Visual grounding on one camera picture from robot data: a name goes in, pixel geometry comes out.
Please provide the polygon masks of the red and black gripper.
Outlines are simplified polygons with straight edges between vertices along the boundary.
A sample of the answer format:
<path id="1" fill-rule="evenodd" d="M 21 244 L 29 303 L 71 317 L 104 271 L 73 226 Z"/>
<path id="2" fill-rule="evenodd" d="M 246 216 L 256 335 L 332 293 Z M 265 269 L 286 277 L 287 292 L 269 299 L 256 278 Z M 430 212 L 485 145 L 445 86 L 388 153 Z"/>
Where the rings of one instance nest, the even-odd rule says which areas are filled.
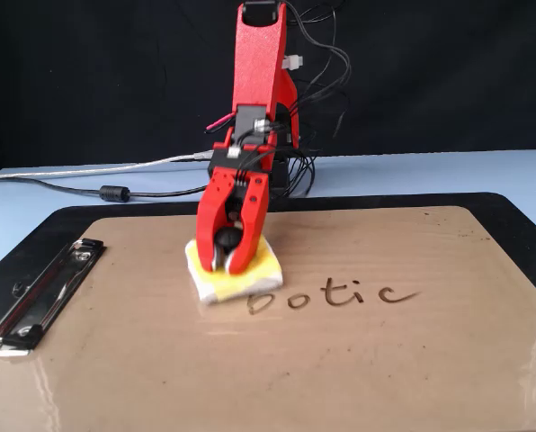
<path id="1" fill-rule="evenodd" d="M 200 199 L 196 234 L 198 256 L 204 270 L 216 268 L 214 238 L 218 229 L 227 225 L 225 203 L 233 188 L 233 170 L 250 173 L 246 194 L 240 209 L 242 238 L 231 253 L 228 272 L 243 273 L 258 248 L 269 203 L 269 174 L 276 147 L 260 144 L 245 144 L 242 148 L 224 143 L 215 143 L 208 165 L 211 176 Z"/>

